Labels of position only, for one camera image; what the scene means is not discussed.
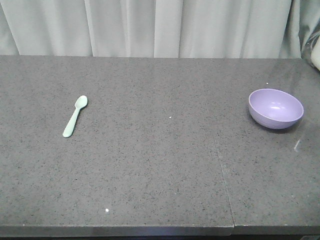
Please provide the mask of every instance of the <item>plastic spoon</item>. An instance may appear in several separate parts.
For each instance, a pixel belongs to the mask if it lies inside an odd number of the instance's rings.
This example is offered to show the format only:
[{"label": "plastic spoon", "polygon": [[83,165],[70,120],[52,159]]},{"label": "plastic spoon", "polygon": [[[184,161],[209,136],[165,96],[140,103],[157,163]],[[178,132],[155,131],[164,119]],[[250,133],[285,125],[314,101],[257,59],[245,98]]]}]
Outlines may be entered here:
[{"label": "plastic spoon", "polygon": [[87,106],[87,103],[88,103],[88,99],[86,96],[79,97],[77,99],[77,101],[75,102],[75,104],[74,104],[75,110],[74,110],[74,112],[73,112],[68,124],[66,125],[66,127],[63,131],[63,134],[62,134],[65,138],[69,138],[72,135],[74,128],[75,128],[75,125],[76,125],[78,114],[81,109],[83,109],[85,106]]}]

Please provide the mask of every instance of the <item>curtain fold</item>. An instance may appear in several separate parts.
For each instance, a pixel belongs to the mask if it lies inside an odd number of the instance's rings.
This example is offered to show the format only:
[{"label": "curtain fold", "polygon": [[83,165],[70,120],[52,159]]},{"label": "curtain fold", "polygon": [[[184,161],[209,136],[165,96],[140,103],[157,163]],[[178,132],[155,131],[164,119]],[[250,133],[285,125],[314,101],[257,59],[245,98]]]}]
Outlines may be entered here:
[{"label": "curtain fold", "polygon": [[[310,32],[305,26],[320,18],[318,5],[318,0],[0,0],[0,54],[300,58]],[[310,8],[312,16],[306,13]]]},{"label": "curtain fold", "polygon": [[16,42],[12,36],[5,13],[0,4],[0,54],[18,55]]}]

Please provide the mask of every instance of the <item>spoon bowl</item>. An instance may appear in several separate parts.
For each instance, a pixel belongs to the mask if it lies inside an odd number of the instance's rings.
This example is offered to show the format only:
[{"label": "spoon bowl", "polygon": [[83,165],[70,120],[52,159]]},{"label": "spoon bowl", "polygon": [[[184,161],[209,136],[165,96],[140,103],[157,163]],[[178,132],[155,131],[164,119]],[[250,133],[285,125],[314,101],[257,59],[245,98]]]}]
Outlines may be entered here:
[{"label": "spoon bowl", "polygon": [[83,109],[85,106],[87,106],[87,104],[88,104],[88,98],[82,95],[76,100],[74,106],[77,109]]}]

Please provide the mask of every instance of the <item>granite surface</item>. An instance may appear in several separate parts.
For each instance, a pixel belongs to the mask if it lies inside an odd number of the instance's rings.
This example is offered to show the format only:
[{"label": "granite surface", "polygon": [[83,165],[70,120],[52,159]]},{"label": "granite surface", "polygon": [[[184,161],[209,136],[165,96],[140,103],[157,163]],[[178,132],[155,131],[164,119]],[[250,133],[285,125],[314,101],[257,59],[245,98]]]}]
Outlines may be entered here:
[{"label": "granite surface", "polygon": [[[303,120],[255,123],[260,88]],[[320,234],[319,102],[301,59],[0,56],[0,236]]]},{"label": "granite surface", "polygon": [[179,60],[1,57],[0,235],[229,235],[209,82],[184,71]]}]

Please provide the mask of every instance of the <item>bowl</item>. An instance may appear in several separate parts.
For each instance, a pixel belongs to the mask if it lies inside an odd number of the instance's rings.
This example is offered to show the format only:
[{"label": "bowl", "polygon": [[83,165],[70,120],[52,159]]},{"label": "bowl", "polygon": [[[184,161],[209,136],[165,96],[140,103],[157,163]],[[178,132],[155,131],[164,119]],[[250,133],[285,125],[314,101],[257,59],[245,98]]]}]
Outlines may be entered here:
[{"label": "bowl", "polygon": [[263,88],[249,96],[252,118],[269,129],[286,129],[304,115],[304,107],[294,96],[277,89]]}]

